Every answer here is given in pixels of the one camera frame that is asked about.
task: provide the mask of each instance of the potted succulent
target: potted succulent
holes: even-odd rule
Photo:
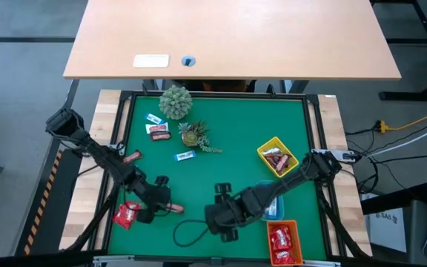
[[[179,123],[179,133],[181,134],[181,139],[184,145],[188,147],[199,146],[200,149],[208,153],[222,153],[221,149],[211,148],[210,142],[207,138],[206,133],[208,130],[205,128],[207,122],[195,122],[192,125],[189,125],[188,122]]]
[[[192,108],[192,98],[184,87],[173,85],[160,97],[159,108],[168,119],[182,119]]]

